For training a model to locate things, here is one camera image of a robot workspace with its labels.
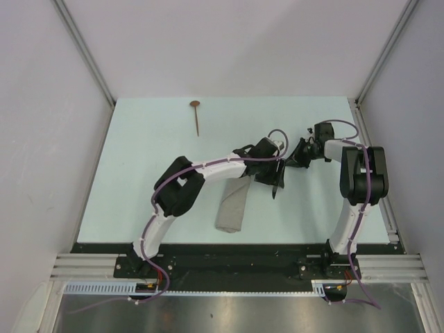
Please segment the grey cloth napkin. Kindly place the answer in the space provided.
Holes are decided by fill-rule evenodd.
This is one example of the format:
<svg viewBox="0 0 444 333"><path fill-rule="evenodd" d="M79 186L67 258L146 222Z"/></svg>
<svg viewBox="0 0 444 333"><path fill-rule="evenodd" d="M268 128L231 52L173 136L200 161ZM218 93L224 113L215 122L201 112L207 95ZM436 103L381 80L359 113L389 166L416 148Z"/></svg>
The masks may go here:
<svg viewBox="0 0 444 333"><path fill-rule="evenodd" d="M229 179L216 215L215 228L220 232L241 231L251 177Z"/></svg>

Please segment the brown wooden spoon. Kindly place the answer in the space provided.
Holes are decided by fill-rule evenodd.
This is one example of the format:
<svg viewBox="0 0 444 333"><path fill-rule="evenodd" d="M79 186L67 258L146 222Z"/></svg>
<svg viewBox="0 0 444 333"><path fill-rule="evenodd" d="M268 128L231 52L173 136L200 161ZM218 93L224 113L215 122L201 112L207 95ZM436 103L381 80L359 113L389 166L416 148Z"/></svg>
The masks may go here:
<svg viewBox="0 0 444 333"><path fill-rule="evenodd" d="M191 101L190 106L194 109L194 119L195 119L195 125L196 125L196 134L199 137L200 136L200 130L199 130L199 122L198 122L198 106L200 105L200 101L194 100Z"/></svg>

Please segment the silver knife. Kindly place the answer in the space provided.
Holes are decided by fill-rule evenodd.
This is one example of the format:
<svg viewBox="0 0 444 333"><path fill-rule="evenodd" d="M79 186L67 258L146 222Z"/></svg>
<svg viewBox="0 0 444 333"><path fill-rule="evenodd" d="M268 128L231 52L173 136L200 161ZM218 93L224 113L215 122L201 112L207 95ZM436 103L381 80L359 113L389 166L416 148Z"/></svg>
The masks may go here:
<svg viewBox="0 0 444 333"><path fill-rule="evenodd" d="M273 189L272 189L272 198L273 198L273 200L275 200L275 198L277 196L278 189L279 189L278 186L274 186Z"/></svg>

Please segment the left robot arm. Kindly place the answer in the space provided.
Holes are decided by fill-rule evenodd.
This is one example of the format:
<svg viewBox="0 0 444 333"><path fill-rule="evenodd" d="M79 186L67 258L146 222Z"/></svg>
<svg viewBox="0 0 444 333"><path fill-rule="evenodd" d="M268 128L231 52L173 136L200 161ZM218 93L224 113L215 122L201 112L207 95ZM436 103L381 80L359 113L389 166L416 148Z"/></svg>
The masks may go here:
<svg viewBox="0 0 444 333"><path fill-rule="evenodd" d="M177 157L154 185L151 196L153 212L142 235L133 242L129 269L138 277L164 272L153 258L168 229L179 216L186 214L196 202L202 188L222 180L257 178L268 186L280 186L284 155L289 139L274 140L269 135L255 144L233 150L218 160L191 162Z"/></svg>

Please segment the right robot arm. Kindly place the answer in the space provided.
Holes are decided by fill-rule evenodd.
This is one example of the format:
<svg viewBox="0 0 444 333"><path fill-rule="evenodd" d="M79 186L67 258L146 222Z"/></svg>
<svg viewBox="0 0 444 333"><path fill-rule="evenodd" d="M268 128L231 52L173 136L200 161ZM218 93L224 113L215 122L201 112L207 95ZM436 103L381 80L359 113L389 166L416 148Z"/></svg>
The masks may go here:
<svg viewBox="0 0 444 333"><path fill-rule="evenodd" d="M386 197L389 177L384 149L353 141L357 136L336 138L333 123L322 121L300 138L286 160L288 167L308 168L314 160L336 161L341 165L339 189L343 207L332 236L326 241L320 256L320 270L327 278L337 278L342 272L353 274L357 237L372 207Z"/></svg>

